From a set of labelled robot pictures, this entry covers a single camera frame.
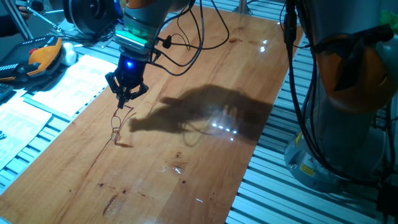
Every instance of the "yellow sticker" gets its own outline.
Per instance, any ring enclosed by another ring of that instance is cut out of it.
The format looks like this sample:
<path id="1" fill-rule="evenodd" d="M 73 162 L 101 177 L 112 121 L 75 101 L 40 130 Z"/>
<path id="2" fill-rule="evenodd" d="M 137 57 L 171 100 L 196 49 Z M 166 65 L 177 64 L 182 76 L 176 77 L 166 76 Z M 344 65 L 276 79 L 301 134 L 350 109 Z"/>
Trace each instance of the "yellow sticker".
<path id="1" fill-rule="evenodd" d="M 302 170 L 304 173 L 310 175 L 311 177 L 313 176 L 314 169 L 310 168 L 309 166 L 305 165 L 304 163 L 301 164 L 300 170 Z"/>

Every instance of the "blue led light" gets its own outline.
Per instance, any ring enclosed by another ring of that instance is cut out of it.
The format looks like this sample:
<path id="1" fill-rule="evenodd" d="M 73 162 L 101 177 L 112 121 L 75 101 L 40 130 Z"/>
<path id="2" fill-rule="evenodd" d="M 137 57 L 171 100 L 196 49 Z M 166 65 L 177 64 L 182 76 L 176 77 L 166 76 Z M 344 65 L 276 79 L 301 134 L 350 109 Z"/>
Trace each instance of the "blue led light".
<path id="1" fill-rule="evenodd" d="M 126 62 L 127 68 L 132 68 L 133 63 L 132 62 Z"/>

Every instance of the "wood grain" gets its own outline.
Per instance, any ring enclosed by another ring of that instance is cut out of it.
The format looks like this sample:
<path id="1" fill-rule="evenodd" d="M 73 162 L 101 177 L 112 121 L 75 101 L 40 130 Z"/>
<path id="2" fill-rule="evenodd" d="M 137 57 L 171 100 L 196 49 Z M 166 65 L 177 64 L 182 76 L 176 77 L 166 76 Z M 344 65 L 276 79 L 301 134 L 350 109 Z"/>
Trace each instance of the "wood grain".
<path id="1" fill-rule="evenodd" d="M 204 13 L 208 47 L 226 32 L 213 9 Z M 117 105 L 107 88 L 3 193 L 0 216 L 14 224 L 224 223 L 288 63 L 276 22 L 222 15 L 230 40 L 204 50 L 188 73 L 147 66 L 150 90 L 128 103 L 134 114 L 119 144 L 107 144 Z M 197 45 L 189 14 L 180 24 Z M 176 32 L 174 21 L 161 35 Z M 163 50 L 180 62 L 195 51 Z"/>

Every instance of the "warning label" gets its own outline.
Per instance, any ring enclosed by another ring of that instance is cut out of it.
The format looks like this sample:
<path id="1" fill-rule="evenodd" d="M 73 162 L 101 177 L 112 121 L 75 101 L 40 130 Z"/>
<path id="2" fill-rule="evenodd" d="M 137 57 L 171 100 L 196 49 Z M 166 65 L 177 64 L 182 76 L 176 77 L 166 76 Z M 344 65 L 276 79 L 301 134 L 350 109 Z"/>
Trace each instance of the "warning label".
<path id="1" fill-rule="evenodd" d="M 313 176 L 314 169 L 309 168 L 309 166 L 305 164 L 301 164 L 300 170 L 303 171 L 304 173 L 310 175 L 311 177 Z"/>
<path id="2" fill-rule="evenodd" d="M 315 173 L 315 163 L 314 159 L 306 153 L 303 159 L 303 162 L 301 163 L 300 170 L 303 171 L 304 173 L 310 175 L 311 177 Z"/>

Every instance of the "white paper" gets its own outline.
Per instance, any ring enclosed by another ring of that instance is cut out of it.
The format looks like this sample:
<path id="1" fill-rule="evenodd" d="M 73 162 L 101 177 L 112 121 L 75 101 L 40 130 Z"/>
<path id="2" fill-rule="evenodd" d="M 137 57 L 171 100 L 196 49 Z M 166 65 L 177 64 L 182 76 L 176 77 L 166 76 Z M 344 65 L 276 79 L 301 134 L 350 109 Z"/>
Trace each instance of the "white paper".
<path id="1" fill-rule="evenodd" d="M 49 91 L 38 92 L 32 100 L 68 116 L 73 116 L 102 88 L 108 85 L 105 75 L 116 65 L 84 55 L 65 72 L 59 83 Z"/>
<path id="2" fill-rule="evenodd" d="M 7 136 L 0 140 L 0 169 L 36 137 L 50 118 L 50 113 L 25 103 L 23 98 L 0 107 L 0 131 Z"/>

